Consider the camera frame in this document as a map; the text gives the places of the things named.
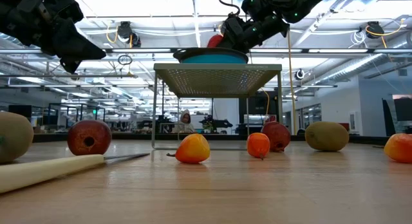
red apple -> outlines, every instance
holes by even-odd
[[[290,143],[289,130],[278,122],[268,122],[262,128],[262,133],[270,140],[270,151],[283,152]]]
[[[394,134],[386,142],[385,154],[400,163],[412,163],[412,135]]]
[[[111,142],[109,126],[97,120],[82,120],[74,124],[68,133],[67,144],[76,155],[104,154]]]

black cable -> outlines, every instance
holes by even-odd
[[[238,9],[238,11],[237,11],[235,14],[236,14],[236,15],[239,15],[239,14],[240,14],[240,8],[239,8],[238,6],[225,3],[225,2],[223,2],[222,0],[219,0],[219,2],[220,2],[221,4],[223,4],[223,5],[231,6],[231,7],[234,7],[234,8],[236,8],[236,9]]]

yellow cable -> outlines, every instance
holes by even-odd
[[[403,23],[403,22],[404,22],[404,21],[401,20],[401,21],[400,21],[399,28],[398,28],[397,30],[391,32],[391,33],[384,33],[384,34],[373,33],[373,32],[371,32],[371,31],[368,30],[368,28],[370,27],[369,25],[365,28],[365,30],[366,30],[368,33],[372,34],[372,35],[377,35],[377,36],[379,36],[379,37],[384,37],[384,36],[392,35],[392,34],[394,34],[394,33],[399,32],[399,30],[402,28],[402,23]]]
[[[382,38],[382,42],[384,43],[385,48],[388,48],[388,47],[386,46],[386,42],[385,42],[384,37],[380,37],[380,38]]]
[[[115,37],[115,40],[114,40],[114,41],[112,41],[112,40],[110,39],[110,37],[109,37],[109,28],[110,28],[110,25],[108,25],[108,31],[106,32],[106,37],[108,38],[108,41],[109,41],[109,42],[115,43],[115,42],[117,41],[117,30],[118,30],[118,26],[116,27],[116,37]]]
[[[290,79],[290,91],[292,93],[292,114],[294,118],[294,128],[293,133],[296,135],[296,111],[295,111],[295,92],[294,92],[294,82],[292,80],[292,44],[290,43],[290,28],[288,29],[288,49],[289,49],[289,79]]]
[[[263,92],[265,92],[266,96],[268,97],[268,106],[266,107],[266,116],[269,114],[269,102],[270,102],[270,97],[269,94],[262,88],[260,88]]]

rack leg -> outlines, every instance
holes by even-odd
[[[249,98],[246,98],[246,118],[247,118],[247,136],[250,135],[249,133]]]
[[[280,124],[283,124],[283,108],[282,108],[282,76],[280,73],[277,74],[277,113],[279,114],[279,117],[277,118],[277,121]]]
[[[157,101],[157,72],[154,73],[154,90],[153,90],[153,118],[152,118],[152,148],[155,148],[156,139],[156,101]]]
[[[180,98],[178,97],[178,140],[180,140]]]

orange fruit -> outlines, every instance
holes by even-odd
[[[269,153],[270,140],[269,137],[263,133],[253,133],[247,138],[247,152],[250,156],[260,159]]]

